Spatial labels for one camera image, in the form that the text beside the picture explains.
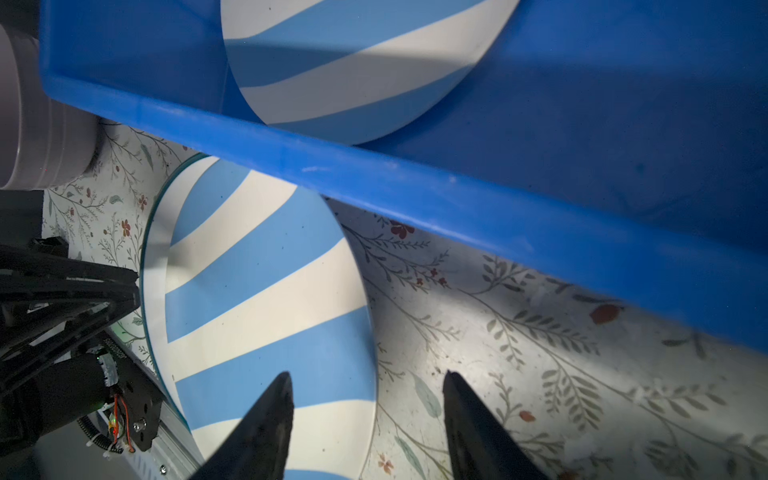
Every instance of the striped plate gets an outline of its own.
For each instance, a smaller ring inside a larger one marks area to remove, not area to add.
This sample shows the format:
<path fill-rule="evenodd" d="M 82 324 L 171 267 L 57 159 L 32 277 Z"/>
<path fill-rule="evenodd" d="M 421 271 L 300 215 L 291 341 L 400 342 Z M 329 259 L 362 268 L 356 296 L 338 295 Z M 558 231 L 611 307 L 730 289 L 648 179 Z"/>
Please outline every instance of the striped plate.
<path fill-rule="evenodd" d="M 155 366 L 203 457 L 287 370 L 286 479 L 359 477 L 376 414 L 373 333 L 352 251 L 318 194 L 190 159 L 150 216 L 141 294 Z"/>
<path fill-rule="evenodd" d="M 268 125 L 361 144 L 443 98 L 518 0 L 221 0 L 227 57 Z"/>

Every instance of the floral tablecloth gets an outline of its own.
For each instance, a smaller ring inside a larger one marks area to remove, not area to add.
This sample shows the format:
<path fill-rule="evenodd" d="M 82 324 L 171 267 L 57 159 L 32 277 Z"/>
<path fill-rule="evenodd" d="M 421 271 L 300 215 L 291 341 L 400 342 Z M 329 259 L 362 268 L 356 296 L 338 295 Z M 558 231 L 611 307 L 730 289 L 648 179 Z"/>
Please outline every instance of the floral tablecloth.
<path fill-rule="evenodd" d="M 110 121 L 100 135 L 86 175 L 45 193 L 42 233 L 65 237 L 70 257 L 138 270 L 152 203 L 196 152 Z M 552 478 L 768 478 L 765 356 L 514 259 L 328 203 L 353 246 L 377 335 L 378 415 L 363 479 L 452 477 L 447 370 Z M 137 311 L 114 329 L 152 366 L 143 321 Z"/>

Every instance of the black metal bracket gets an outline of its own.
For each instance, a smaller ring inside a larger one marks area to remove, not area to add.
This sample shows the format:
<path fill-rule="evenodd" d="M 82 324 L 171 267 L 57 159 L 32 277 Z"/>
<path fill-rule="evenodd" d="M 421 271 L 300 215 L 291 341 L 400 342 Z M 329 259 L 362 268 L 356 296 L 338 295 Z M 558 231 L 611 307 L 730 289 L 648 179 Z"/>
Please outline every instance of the black metal bracket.
<path fill-rule="evenodd" d="M 146 452 L 157 436 L 160 409 L 165 396 L 133 360 L 131 353 L 126 352 L 108 332 L 99 333 L 91 342 L 101 344 L 104 352 L 112 355 L 118 368 L 116 387 L 128 410 L 127 427 L 131 432 L 131 441 L 142 452 Z M 122 404 L 118 408 L 124 411 Z"/>
<path fill-rule="evenodd" d="M 136 272 L 0 246 L 0 399 L 140 306 Z M 66 321 L 63 332 L 30 343 Z"/>

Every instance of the leaf print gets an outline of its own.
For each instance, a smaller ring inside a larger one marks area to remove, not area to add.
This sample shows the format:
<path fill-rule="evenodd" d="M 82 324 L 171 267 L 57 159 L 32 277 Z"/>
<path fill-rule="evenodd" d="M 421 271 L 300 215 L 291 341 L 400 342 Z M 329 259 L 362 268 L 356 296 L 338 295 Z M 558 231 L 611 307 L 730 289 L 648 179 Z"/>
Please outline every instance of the leaf print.
<path fill-rule="evenodd" d="M 707 398 L 712 400 L 713 402 L 715 402 L 718 405 L 722 405 L 722 406 L 728 405 L 727 403 L 725 403 L 725 400 L 721 399 L 719 396 L 714 395 L 712 393 L 707 393 Z"/>
<path fill-rule="evenodd" d="M 595 402 L 592 402 L 590 399 L 581 399 L 581 401 L 588 406 L 589 408 L 593 410 L 597 410 L 598 412 L 602 413 L 603 409 Z"/>
<path fill-rule="evenodd" d="M 496 380 L 495 382 L 493 382 L 493 384 L 496 385 L 501 390 L 501 392 L 498 393 L 498 396 L 504 402 L 505 411 L 502 412 L 502 410 L 500 408 L 497 408 L 495 411 L 496 411 L 496 414 L 499 417 L 499 421 L 502 423 L 502 425 L 505 425 L 507 423 L 507 421 L 510 419 L 512 413 L 515 410 L 521 408 L 523 406 L 523 404 L 522 403 L 518 403 L 515 406 L 512 405 L 511 401 L 509 400 L 509 393 L 512 391 L 512 387 L 511 386 L 506 386 L 504 384 L 504 374 L 503 373 L 496 374 L 496 373 L 489 372 L 488 376 L 490 376 L 490 377 L 492 377 L 493 379 Z"/>
<path fill-rule="evenodd" d="M 141 144 L 141 151 L 144 152 L 144 156 L 147 158 L 147 163 L 149 164 L 150 168 L 154 170 L 154 165 L 152 164 L 152 155 L 149 155 L 149 150 L 147 149 L 146 145 Z"/>
<path fill-rule="evenodd" d="M 670 404 L 670 407 L 672 407 L 672 410 L 674 410 L 675 413 L 677 413 L 679 416 L 684 417 L 685 419 L 690 418 L 690 414 L 685 411 L 683 407 L 681 407 L 677 402 L 675 402 L 672 399 L 667 400 Z"/>
<path fill-rule="evenodd" d="M 414 372 L 411 372 L 411 376 L 413 377 L 416 395 L 419 396 L 419 400 L 422 401 L 427 413 L 435 419 L 438 418 L 442 413 L 442 407 L 440 406 L 440 401 L 437 400 L 437 396 L 432 393 L 432 390 L 424 383 L 424 380 L 420 379 Z"/>
<path fill-rule="evenodd" d="M 554 291 L 558 295 L 560 293 L 563 293 L 565 291 L 565 289 L 567 289 L 568 287 L 573 285 L 573 283 L 561 282 L 559 280 L 556 280 L 554 278 L 549 278 L 549 277 L 544 278 L 544 280 L 549 282 L 549 283 L 554 283 L 555 285 L 558 286 L 558 288 Z"/>
<path fill-rule="evenodd" d="M 588 338 L 579 332 L 574 332 L 570 328 L 563 328 L 553 316 L 542 318 L 541 315 L 532 315 L 527 319 L 523 319 L 528 315 L 528 312 L 523 310 L 515 315 L 514 318 L 506 318 L 500 316 L 506 323 L 516 325 L 526 325 L 528 327 L 528 335 L 533 340 L 539 340 L 540 335 L 542 339 L 547 341 L 547 344 L 552 347 L 561 347 L 570 352 L 573 349 L 576 353 L 594 353 L 600 355 L 597 344 L 588 343 Z"/>
<path fill-rule="evenodd" d="M 523 419 L 523 422 L 531 423 L 536 421 L 536 417 L 534 417 L 533 414 L 528 410 L 523 410 L 522 412 L 518 413 L 518 415 L 521 419 Z"/>
<path fill-rule="evenodd" d="M 701 334 L 698 332 L 694 332 L 686 339 L 666 339 L 662 340 L 661 344 L 664 346 L 680 346 L 685 345 L 686 343 L 689 343 L 693 341 L 694 343 L 694 351 L 696 353 L 696 356 L 699 357 L 699 359 L 706 360 L 707 359 L 707 352 L 704 350 L 703 343 L 701 341 Z"/>
<path fill-rule="evenodd" d="M 379 346 L 379 350 L 382 350 L 384 353 L 386 353 L 386 350 L 381 348 L 381 346 Z M 405 372 L 396 372 L 395 370 L 389 367 L 391 365 L 392 365 L 392 362 L 387 362 L 379 358 L 379 366 L 382 368 L 382 370 L 384 370 L 384 373 L 389 377 L 389 380 L 391 382 L 394 382 L 395 378 L 402 379 L 402 377 L 406 375 Z M 379 380 L 383 380 L 383 376 L 381 373 L 379 374 Z"/>
<path fill-rule="evenodd" d="M 654 447 L 646 447 L 645 455 L 656 470 L 669 477 L 694 480 L 694 472 L 699 470 L 696 460 L 678 445 L 655 444 Z"/>
<path fill-rule="evenodd" d="M 366 262 L 375 263 L 384 270 L 388 282 L 391 283 L 392 278 L 395 277 L 401 285 L 409 285 L 413 290 L 423 293 L 428 293 L 431 286 L 440 285 L 446 289 L 451 288 L 445 277 L 439 277 L 438 271 L 438 267 L 449 257 L 447 250 L 435 255 L 429 262 L 415 262 L 398 255 L 393 250 L 421 250 L 428 248 L 430 241 L 412 242 L 400 240 L 399 237 L 385 238 L 383 233 L 375 237 L 366 237 L 347 225 L 342 224 L 341 227 L 350 240 L 357 240 Z"/>
<path fill-rule="evenodd" d="M 621 307 L 606 303 L 600 305 L 598 308 L 592 310 L 589 316 L 592 318 L 592 322 L 595 325 L 605 325 L 606 323 L 613 322 L 621 313 Z"/>
<path fill-rule="evenodd" d="M 692 399 L 691 397 L 683 397 L 683 400 L 688 402 L 690 404 L 690 406 L 694 407 L 696 410 L 702 410 L 704 412 L 709 410 L 706 405 L 704 405 L 703 403 L 699 402 L 698 400 Z"/>
<path fill-rule="evenodd" d="M 579 392 L 581 392 L 583 395 L 588 396 L 588 397 L 590 397 L 592 399 L 599 399 L 600 398 L 600 396 L 597 393 L 591 391 L 590 389 L 586 389 L 586 388 L 584 388 L 582 386 L 576 387 L 576 389 Z"/>
<path fill-rule="evenodd" d="M 395 442 L 397 442 L 397 444 L 400 445 L 402 452 L 406 454 L 406 459 L 408 460 L 408 463 L 410 463 L 411 466 L 419 473 L 419 475 L 422 477 L 422 480 L 427 480 L 426 476 L 424 475 L 424 469 L 422 468 L 422 464 L 419 461 L 419 459 L 416 457 L 416 455 L 413 453 L 413 450 L 411 450 L 411 447 L 408 446 L 405 440 L 397 436 L 395 437 Z"/>
<path fill-rule="evenodd" d="M 453 326 L 448 328 L 441 327 L 440 322 L 428 323 L 426 320 L 430 318 L 430 315 L 425 315 L 423 317 L 417 317 L 413 315 L 412 313 L 402 308 L 397 302 L 395 302 L 395 300 L 387 295 L 387 293 L 382 290 L 381 287 L 376 285 L 370 279 L 363 277 L 363 280 L 365 280 L 372 288 L 376 289 L 384 298 L 389 300 L 389 302 L 391 302 L 392 305 L 394 305 L 400 311 L 400 313 L 402 313 L 406 319 L 408 319 L 416 332 L 424 339 L 426 350 L 435 357 L 444 356 L 444 354 L 441 355 L 438 353 L 435 345 L 432 343 L 432 339 L 434 339 L 436 342 L 439 342 L 439 336 L 442 336 L 442 338 L 448 341 L 459 339 L 459 336 L 462 333 L 461 330 L 457 330 Z"/>
<path fill-rule="evenodd" d="M 592 298 L 591 296 L 586 295 L 580 295 L 578 293 L 574 293 L 573 299 L 577 302 L 584 302 L 584 303 L 600 303 L 602 300 L 598 300 L 596 298 Z"/>
<path fill-rule="evenodd" d="M 573 379 L 576 380 L 577 382 L 579 382 L 580 384 L 582 384 L 583 386 L 587 386 L 587 387 L 589 387 L 591 389 L 594 389 L 594 390 L 598 389 L 596 386 L 594 386 L 593 383 L 588 382 L 585 379 L 582 379 L 580 376 L 573 376 Z"/>

